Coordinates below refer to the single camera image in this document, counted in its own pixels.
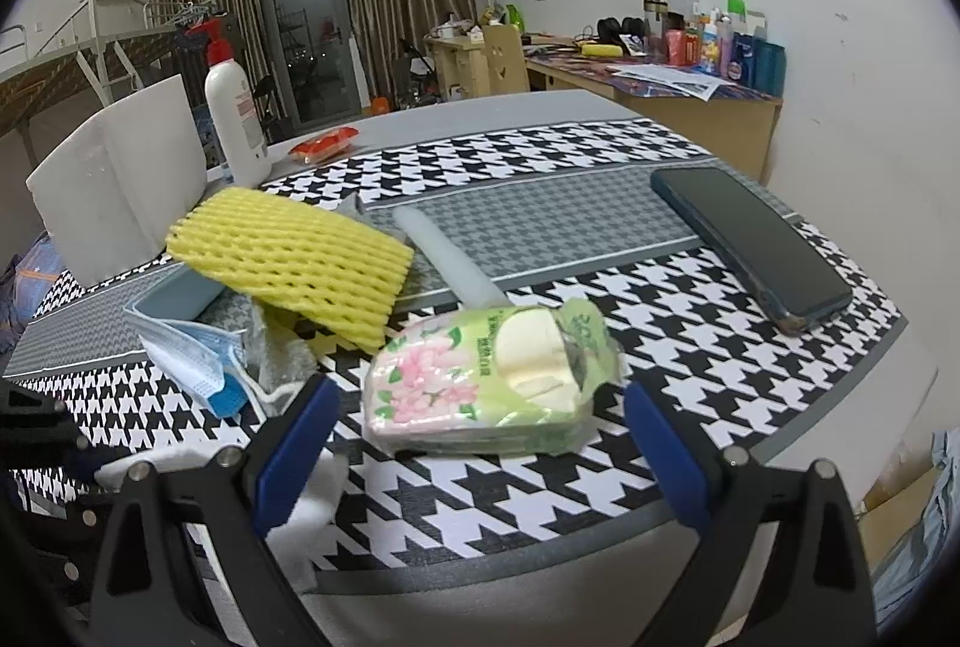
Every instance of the red snack package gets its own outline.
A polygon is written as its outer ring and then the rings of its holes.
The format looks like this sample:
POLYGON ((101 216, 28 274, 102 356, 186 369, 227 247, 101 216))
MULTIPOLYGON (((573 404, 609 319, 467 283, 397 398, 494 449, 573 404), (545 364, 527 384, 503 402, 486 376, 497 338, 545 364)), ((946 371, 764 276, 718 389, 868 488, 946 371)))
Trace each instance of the red snack package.
POLYGON ((290 157, 294 157, 305 165, 316 165, 347 149, 354 136, 359 134, 360 131, 357 128, 333 128, 331 131, 296 144, 290 150, 290 157))

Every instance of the glass door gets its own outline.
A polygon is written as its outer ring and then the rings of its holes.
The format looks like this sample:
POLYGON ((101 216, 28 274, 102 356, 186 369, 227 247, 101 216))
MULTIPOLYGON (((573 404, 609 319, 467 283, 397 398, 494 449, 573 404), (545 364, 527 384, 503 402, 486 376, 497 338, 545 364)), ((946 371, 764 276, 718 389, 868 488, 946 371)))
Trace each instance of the glass door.
POLYGON ((297 133, 360 113, 346 0, 261 0, 280 94, 297 133))

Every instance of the paper sheet on desk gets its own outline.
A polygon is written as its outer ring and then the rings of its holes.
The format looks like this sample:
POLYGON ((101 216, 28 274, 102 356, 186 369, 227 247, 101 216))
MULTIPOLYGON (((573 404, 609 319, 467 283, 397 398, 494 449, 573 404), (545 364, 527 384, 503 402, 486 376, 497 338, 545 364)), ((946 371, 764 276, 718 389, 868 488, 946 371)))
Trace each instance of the paper sheet on desk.
POLYGON ((653 82, 658 85, 670 86, 688 95, 706 102, 721 86, 733 85, 715 76, 703 73, 671 68, 666 65, 611 65, 613 75, 626 79, 637 79, 642 82, 653 82))

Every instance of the smartphone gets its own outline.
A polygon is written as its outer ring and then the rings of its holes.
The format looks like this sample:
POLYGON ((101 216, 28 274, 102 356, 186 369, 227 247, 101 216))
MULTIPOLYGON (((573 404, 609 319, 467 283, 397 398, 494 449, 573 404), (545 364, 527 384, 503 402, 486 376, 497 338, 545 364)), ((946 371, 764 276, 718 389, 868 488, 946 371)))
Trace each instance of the smartphone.
POLYGON ((720 168, 665 168, 650 186, 710 246, 787 335, 842 312, 853 290, 773 208, 720 168))

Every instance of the tissue pack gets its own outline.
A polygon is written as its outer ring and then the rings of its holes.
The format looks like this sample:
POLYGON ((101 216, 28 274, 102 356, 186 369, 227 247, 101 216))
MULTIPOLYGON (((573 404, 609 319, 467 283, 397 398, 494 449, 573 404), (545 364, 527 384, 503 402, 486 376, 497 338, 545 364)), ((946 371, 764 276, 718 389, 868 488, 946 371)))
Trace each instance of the tissue pack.
POLYGON ((365 422, 388 452, 560 454, 589 433, 618 347, 592 303, 461 310, 407 326, 364 379, 365 422))

